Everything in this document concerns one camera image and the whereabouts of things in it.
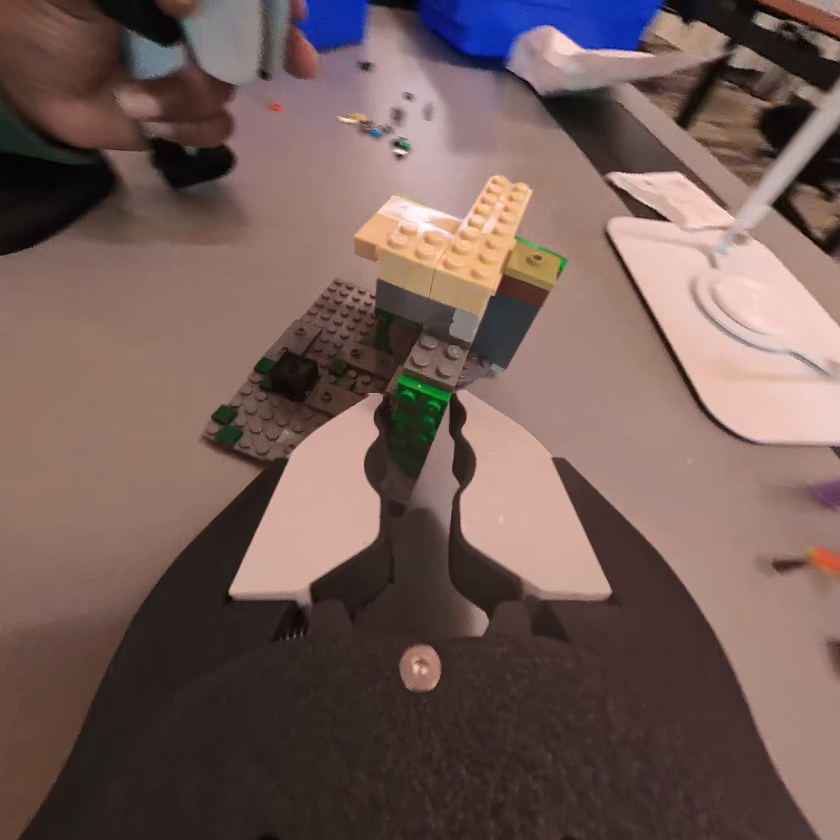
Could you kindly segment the toy brick build grey baseplate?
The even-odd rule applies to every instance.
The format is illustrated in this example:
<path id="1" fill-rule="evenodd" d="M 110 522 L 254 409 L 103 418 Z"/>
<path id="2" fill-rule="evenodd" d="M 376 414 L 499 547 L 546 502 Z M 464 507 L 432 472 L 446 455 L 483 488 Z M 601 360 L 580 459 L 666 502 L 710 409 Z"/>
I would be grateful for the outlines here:
<path id="1" fill-rule="evenodd" d="M 408 498 L 453 395 L 510 368 L 566 265 L 518 232 L 529 201 L 529 184 L 503 173 L 462 217 L 393 194 L 354 236 L 376 288 L 333 278 L 208 414 L 203 440 L 273 462 L 384 395 L 389 480 Z"/>

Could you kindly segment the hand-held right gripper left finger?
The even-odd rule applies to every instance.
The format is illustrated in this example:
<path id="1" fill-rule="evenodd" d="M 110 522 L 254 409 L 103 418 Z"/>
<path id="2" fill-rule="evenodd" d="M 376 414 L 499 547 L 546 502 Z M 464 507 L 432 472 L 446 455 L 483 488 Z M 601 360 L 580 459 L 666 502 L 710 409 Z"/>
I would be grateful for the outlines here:
<path id="1" fill-rule="evenodd" d="M 384 498 L 366 472 L 380 405 L 369 395 L 294 450 L 229 585 L 234 601 L 374 603 L 391 583 Z"/>

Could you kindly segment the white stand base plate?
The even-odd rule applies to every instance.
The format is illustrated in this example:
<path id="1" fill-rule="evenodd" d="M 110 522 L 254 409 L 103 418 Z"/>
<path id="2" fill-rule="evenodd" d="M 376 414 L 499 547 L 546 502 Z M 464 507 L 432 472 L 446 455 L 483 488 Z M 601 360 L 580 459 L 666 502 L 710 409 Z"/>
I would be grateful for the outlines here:
<path id="1" fill-rule="evenodd" d="M 795 130 L 736 222 L 684 230 L 613 216 L 606 236 L 702 408 L 756 444 L 838 446 L 838 319 L 753 227 L 838 129 L 840 85 Z"/>

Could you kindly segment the person's left hand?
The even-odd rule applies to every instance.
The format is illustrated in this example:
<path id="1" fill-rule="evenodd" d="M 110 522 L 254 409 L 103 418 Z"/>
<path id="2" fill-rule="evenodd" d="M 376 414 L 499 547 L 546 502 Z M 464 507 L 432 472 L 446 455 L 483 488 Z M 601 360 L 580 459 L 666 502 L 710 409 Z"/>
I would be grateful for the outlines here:
<path id="1" fill-rule="evenodd" d="M 234 134 L 237 87 L 191 61 L 165 80 L 131 80 L 119 24 L 92 1 L 0 5 L 2 98 L 48 142 L 145 152 L 160 137 L 213 148 Z"/>

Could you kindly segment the white printed paper sheet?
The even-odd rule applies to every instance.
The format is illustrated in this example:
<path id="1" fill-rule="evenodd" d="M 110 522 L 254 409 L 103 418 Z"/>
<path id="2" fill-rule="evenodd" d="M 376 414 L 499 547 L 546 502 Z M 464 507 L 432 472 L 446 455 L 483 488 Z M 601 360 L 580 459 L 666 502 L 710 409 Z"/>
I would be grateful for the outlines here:
<path id="1" fill-rule="evenodd" d="M 684 230 L 729 227 L 736 217 L 703 188 L 679 171 L 626 173 L 608 171 L 612 186 L 653 209 Z"/>

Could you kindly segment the blue plastic bin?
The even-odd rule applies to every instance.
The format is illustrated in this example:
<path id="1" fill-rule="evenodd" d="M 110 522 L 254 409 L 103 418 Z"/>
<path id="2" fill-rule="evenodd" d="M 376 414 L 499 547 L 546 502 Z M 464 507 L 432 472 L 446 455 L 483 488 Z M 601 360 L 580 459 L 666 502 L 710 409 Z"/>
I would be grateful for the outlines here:
<path id="1" fill-rule="evenodd" d="M 458 52 L 505 60 L 512 42 L 555 26 L 586 50 L 635 50 L 663 0 L 421 0 L 422 22 Z"/>
<path id="2" fill-rule="evenodd" d="M 354 47 L 366 40 L 369 0 L 308 0 L 307 5 L 308 14 L 298 29 L 319 52 Z"/>

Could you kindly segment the orange toy torch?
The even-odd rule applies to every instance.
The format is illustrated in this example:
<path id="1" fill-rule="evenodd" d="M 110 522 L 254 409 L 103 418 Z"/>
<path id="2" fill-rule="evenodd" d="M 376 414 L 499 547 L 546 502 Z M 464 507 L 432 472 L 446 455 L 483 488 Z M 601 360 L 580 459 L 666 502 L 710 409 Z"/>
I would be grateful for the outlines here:
<path id="1" fill-rule="evenodd" d="M 812 568 L 831 579 L 840 575 L 840 553 L 826 547 L 806 547 L 801 557 L 776 557 L 770 558 L 776 574 L 806 572 Z"/>

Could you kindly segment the crumpled white bag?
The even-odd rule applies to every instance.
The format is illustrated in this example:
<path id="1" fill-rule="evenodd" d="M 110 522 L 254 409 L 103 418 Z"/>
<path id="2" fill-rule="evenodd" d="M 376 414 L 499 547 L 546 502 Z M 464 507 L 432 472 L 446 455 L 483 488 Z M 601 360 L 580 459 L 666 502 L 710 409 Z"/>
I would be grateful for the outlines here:
<path id="1" fill-rule="evenodd" d="M 707 67 L 727 50 L 658 53 L 641 50 L 586 50 L 558 26 L 534 26 L 514 37 L 507 70 L 540 96 L 606 89 L 625 81 L 661 80 L 684 70 Z"/>

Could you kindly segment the scatter of small toy bricks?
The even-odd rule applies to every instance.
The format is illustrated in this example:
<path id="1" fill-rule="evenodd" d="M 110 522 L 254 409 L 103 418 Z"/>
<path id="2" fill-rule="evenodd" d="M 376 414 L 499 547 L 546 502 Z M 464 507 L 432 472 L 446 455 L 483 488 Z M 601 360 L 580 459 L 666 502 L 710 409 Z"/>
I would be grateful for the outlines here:
<path id="1" fill-rule="evenodd" d="M 345 111 L 339 114 L 335 121 L 354 126 L 362 137 L 386 142 L 393 159 L 403 160 L 416 152 L 416 143 L 406 134 L 416 103 L 421 103 L 422 121 L 435 118 L 437 103 L 432 98 L 421 98 L 412 89 L 403 89 L 398 103 L 389 106 L 386 118 L 374 118 L 366 111 Z"/>

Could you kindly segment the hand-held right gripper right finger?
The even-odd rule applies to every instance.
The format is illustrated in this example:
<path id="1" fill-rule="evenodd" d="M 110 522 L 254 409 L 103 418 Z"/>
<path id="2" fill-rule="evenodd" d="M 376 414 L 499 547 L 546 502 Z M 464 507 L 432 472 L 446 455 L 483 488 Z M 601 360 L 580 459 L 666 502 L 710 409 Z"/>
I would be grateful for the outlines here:
<path id="1" fill-rule="evenodd" d="M 472 603 L 606 601 L 612 583 L 550 450 L 472 391 L 449 408 L 449 579 Z"/>

